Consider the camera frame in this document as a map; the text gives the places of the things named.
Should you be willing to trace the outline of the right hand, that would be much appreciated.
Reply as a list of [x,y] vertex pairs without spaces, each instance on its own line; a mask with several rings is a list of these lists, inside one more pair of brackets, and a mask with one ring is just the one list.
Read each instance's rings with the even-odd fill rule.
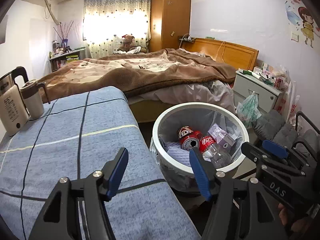
[[287,239],[319,239],[319,216],[305,216],[298,219],[283,204],[278,204],[279,218],[285,228]]

